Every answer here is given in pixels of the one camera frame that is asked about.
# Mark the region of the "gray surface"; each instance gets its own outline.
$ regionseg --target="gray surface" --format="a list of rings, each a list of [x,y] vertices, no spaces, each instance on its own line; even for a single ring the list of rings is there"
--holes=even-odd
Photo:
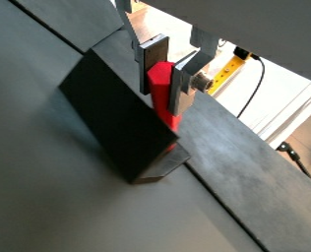
[[[127,17],[127,13],[130,13],[130,7],[131,7],[131,1],[124,1],[124,0],[115,0],[115,4],[116,4],[116,12],[117,12],[117,15],[119,15],[119,18],[123,22],[123,29],[128,32],[128,36],[131,38],[131,47],[132,47],[132,50],[134,50],[134,59],[136,61],[139,61],[139,58],[138,58],[138,44],[139,44],[139,40],[138,40],[138,37],[136,37],[136,34],[134,32],[134,29],[132,29],[132,26],[131,26],[131,23],[128,21],[128,17]]]
[[[143,2],[311,79],[311,1]]]
[[[109,0],[13,0],[83,52],[121,26]]]
[[[311,179],[207,95],[179,135],[190,166],[267,250],[311,252]]]
[[[0,1],[0,252],[259,251],[184,168],[116,176],[56,88],[77,59]]]

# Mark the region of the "black panel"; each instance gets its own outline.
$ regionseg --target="black panel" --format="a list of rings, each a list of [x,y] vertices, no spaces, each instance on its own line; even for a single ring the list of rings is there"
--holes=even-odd
[[[183,114],[188,165],[269,251],[311,251],[311,179],[204,94]]]
[[[176,135],[92,50],[60,89],[131,181],[166,152]]]

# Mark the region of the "white wall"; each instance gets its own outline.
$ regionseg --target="white wall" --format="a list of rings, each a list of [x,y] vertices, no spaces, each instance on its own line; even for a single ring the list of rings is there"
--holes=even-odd
[[[208,66],[212,76],[233,56],[234,45],[219,48],[218,57]],[[257,95],[241,121],[275,148],[311,115],[311,81],[263,59],[266,73]],[[237,116],[258,83],[262,67],[250,59],[227,88],[215,93],[216,101]]]

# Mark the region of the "metal plate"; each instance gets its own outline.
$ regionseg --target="metal plate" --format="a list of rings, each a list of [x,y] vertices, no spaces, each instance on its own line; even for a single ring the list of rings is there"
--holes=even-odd
[[[190,167],[257,241],[269,251],[311,251],[311,179],[204,94],[179,135]]]
[[[127,181],[156,162],[178,137],[95,51],[72,69],[60,89]]]
[[[139,45],[139,91],[144,95],[150,94],[146,73],[156,62],[167,61],[168,42],[168,37],[158,34]]]
[[[109,0],[12,0],[81,52],[121,26]]]
[[[218,39],[219,37],[192,26],[190,44],[194,47],[199,47],[199,51],[211,58],[215,54]]]
[[[311,4],[306,1],[298,4],[291,1],[253,4],[250,0],[143,2],[311,79]]]
[[[121,0],[123,1],[123,5],[124,5],[124,11],[127,13],[134,13],[136,11],[139,11],[140,9],[146,8],[146,4],[143,4],[142,2],[139,2],[138,0]]]
[[[194,56],[195,52],[191,52],[180,61],[175,63],[175,67],[172,69],[168,111],[174,115],[182,114],[194,103],[192,89],[190,89],[186,94],[182,92],[183,83],[188,83],[191,79],[191,76],[183,72],[183,68]]]

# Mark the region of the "black cable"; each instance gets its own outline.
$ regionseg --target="black cable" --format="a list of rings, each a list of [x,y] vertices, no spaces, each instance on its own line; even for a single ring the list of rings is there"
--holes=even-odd
[[[218,40],[218,44],[216,47],[222,47],[226,44],[226,40],[223,40],[222,38]]]
[[[261,78],[259,78],[258,84],[257,84],[257,86],[255,86],[255,89],[254,89],[254,91],[253,91],[253,94],[251,94],[251,96],[250,96],[250,98],[249,98],[249,100],[247,100],[247,102],[246,102],[246,104],[245,104],[245,106],[243,106],[243,108],[242,108],[239,114],[237,115],[237,118],[241,117],[241,115],[242,115],[242,113],[243,113],[243,111],[245,111],[245,109],[246,109],[246,107],[247,107],[247,105],[249,105],[249,103],[250,103],[250,101],[251,101],[254,95],[255,95],[255,92],[257,92],[257,90],[258,90],[258,88],[259,88],[259,85],[261,85],[261,83],[262,83],[262,79],[263,79],[265,71],[266,71],[266,67],[265,67],[265,63],[263,63],[262,59],[261,59],[257,55],[254,55],[254,54],[251,55],[251,58],[255,59],[255,60],[258,60],[258,61],[261,62],[261,64],[262,64],[262,74],[261,74]]]

